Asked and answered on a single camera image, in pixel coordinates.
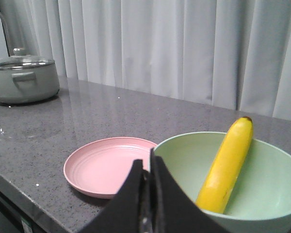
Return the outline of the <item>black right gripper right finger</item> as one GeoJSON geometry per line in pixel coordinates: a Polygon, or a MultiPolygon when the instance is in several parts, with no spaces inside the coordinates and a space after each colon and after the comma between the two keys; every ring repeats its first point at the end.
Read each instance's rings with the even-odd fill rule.
{"type": "Polygon", "coordinates": [[[150,233],[226,233],[182,191],[161,157],[150,150],[145,209],[150,233]]]}

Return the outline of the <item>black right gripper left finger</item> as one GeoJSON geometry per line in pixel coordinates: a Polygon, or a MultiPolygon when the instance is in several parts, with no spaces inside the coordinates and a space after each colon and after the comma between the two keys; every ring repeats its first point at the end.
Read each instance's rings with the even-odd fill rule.
{"type": "Polygon", "coordinates": [[[134,160],[118,193],[80,233],[137,233],[139,231],[139,189],[142,160],[134,160]]]}

